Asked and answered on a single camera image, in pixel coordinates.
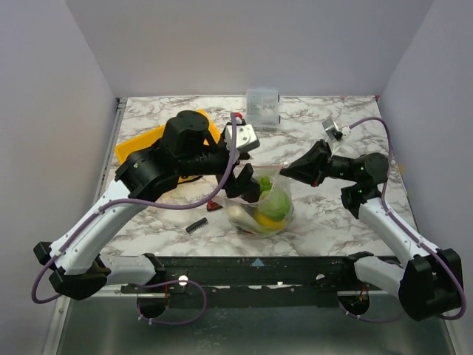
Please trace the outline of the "green cabbage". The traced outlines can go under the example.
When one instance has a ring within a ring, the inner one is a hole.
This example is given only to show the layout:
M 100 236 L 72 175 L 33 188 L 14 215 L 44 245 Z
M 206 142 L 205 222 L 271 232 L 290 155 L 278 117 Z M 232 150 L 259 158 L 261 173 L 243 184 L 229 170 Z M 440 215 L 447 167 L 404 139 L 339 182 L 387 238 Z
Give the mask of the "green cabbage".
M 259 199 L 258 210 L 272 220 L 284 220 L 292 209 L 292 201 L 282 189 L 274 189 Z

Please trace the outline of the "yellow lemon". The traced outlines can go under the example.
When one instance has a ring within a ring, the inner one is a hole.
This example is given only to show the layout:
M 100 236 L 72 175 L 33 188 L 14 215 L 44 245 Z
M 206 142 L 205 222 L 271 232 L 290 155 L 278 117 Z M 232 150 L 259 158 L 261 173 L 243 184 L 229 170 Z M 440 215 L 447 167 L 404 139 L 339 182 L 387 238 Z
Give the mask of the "yellow lemon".
M 259 212 L 257 212 L 254 215 L 254 219 L 262 227 L 264 227 L 266 229 L 274 230 L 274 231 L 283 230 L 287 225 L 286 220 L 272 220 L 269 217 L 267 217 L 264 214 L 261 214 Z

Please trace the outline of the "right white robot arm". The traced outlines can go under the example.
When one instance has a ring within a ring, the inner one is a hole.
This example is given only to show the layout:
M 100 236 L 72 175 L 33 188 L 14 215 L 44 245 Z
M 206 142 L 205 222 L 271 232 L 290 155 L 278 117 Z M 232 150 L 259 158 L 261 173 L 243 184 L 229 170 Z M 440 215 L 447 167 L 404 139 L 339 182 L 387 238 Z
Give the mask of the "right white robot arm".
M 358 158 L 333 155 L 326 141 L 317 141 L 280 174 L 312 187 L 325 178 L 342 179 L 343 207 L 369 226 L 397 257 L 398 266 L 369 253 L 348 258 L 340 271 L 341 284 L 355 290 L 368 283 L 395 296 L 404 312 L 420 321 L 439 316 L 456 320 L 466 310 L 461 258 L 452 249 L 440 249 L 422 237 L 388 206 L 379 190 L 388 180 L 389 158 L 369 153 Z

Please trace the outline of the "green grapes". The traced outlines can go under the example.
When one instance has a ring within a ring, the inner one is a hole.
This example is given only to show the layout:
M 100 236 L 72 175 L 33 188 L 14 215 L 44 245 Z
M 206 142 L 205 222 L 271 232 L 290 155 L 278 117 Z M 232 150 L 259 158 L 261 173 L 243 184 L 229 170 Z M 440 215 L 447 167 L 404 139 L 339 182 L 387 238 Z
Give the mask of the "green grapes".
M 271 178 L 268 176 L 260 176 L 256 178 L 259 183 L 259 196 L 263 198 L 267 193 L 269 193 L 273 187 Z

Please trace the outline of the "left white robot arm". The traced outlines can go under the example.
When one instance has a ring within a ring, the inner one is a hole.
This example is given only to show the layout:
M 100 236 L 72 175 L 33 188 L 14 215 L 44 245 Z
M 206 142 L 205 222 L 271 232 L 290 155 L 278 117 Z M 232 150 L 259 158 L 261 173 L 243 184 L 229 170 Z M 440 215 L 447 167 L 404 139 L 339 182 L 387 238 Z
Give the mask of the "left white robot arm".
M 163 267 L 151 254 L 103 257 L 104 246 L 137 214 L 148 207 L 194 209 L 212 200 L 220 190 L 236 197 L 250 189 L 257 200 L 259 187 L 246 164 L 235 176 L 240 155 L 259 147 L 254 128 L 238 113 L 231 114 L 218 140 L 209 131 L 209 120 L 185 110 L 170 118 L 163 134 L 146 148 L 128 155 L 95 205 L 68 232 L 52 243 L 40 242 L 34 255 L 50 271 L 49 282 L 58 296 L 84 300 L 106 285 L 137 285 L 148 292 L 163 286 Z M 207 197 L 187 205 L 158 203 L 180 179 L 213 175 L 218 185 Z

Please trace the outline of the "yellow plastic tray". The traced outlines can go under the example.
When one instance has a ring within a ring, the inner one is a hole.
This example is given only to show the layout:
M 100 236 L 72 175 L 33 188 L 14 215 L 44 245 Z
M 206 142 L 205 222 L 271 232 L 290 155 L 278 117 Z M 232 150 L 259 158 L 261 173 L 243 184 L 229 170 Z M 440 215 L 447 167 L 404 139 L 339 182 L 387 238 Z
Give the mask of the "yellow plastic tray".
M 163 181 L 176 186 L 199 175 L 199 153 L 203 146 L 225 146 L 211 132 L 208 117 L 183 110 L 151 131 L 121 143 L 115 152 L 120 166 L 115 180 L 130 189 Z

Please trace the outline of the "clear zip top bag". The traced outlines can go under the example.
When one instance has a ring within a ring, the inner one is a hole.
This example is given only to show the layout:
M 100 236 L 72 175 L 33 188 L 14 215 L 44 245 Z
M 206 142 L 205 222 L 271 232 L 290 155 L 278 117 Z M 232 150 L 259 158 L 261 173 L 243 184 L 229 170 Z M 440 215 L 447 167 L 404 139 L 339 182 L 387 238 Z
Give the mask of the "clear zip top bag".
M 218 194 L 214 202 L 223 207 L 229 223 L 241 234 L 255 238 L 283 232 L 295 217 L 290 179 L 280 175 L 283 165 L 254 166 L 253 178 L 260 185 L 259 199 L 253 203 L 241 196 Z

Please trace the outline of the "green white leek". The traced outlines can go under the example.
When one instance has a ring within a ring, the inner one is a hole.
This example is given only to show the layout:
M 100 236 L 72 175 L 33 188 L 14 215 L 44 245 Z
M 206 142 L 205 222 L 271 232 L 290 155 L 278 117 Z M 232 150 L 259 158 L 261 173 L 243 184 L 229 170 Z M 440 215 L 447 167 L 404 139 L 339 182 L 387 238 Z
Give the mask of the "green white leek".
M 228 219 L 235 226 L 242 229 L 252 229 L 255 226 L 255 220 L 240 205 L 232 205 L 226 209 Z

